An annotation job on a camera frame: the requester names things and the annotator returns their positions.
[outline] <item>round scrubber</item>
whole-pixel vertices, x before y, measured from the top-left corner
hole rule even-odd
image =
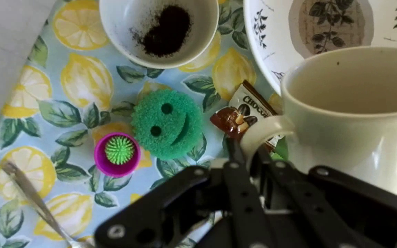
[[[111,132],[95,146],[93,160],[99,171],[108,176],[125,176],[136,169],[140,147],[124,132]]]
[[[130,120],[133,136],[153,156],[170,160],[184,156],[201,139],[201,111],[187,95],[158,89],[143,96]]]

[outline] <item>lemon print tablecloth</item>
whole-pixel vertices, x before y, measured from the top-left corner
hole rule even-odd
[[[0,120],[0,162],[13,161],[59,223],[89,237],[104,219],[187,165],[224,156],[209,116],[242,80],[271,103],[277,95],[259,73],[243,30],[241,0],[220,3],[219,29],[195,61],[169,70],[130,63],[108,43],[96,0],[60,0],[37,38]],[[158,88],[187,94],[202,110],[202,140],[184,157],[162,161],[143,153],[128,178],[103,176],[93,143],[110,131],[130,132],[137,99]],[[192,244],[194,237],[183,245]],[[0,247],[66,247],[0,169]]]

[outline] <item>white bowl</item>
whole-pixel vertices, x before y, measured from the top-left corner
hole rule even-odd
[[[333,18],[322,19],[328,12]],[[317,52],[397,47],[397,1],[392,0],[245,0],[243,21],[255,61],[278,94],[282,76]]]
[[[155,69],[177,67],[197,58],[210,43],[216,27],[216,0],[100,0],[100,19],[113,45],[132,62]],[[135,33],[144,36],[164,7],[177,5],[190,16],[190,30],[179,51],[157,56],[144,51]]]

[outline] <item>mug handle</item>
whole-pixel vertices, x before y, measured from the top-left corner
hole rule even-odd
[[[250,167],[253,154],[256,150],[274,135],[290,135],[294,134],[294,128],[289,118],[283,116],[268,116],[259,120],[252,127],[249,127],[241,140],[239,146],[245,156],[246,167]]]

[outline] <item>white mug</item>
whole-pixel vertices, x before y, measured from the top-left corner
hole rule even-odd
[[[286,136],[300,171],[328,165],[397,194],[397,48],[355,47],[311,56],[281,83],[282,114],[241,139],[248,164],[268,138]]]

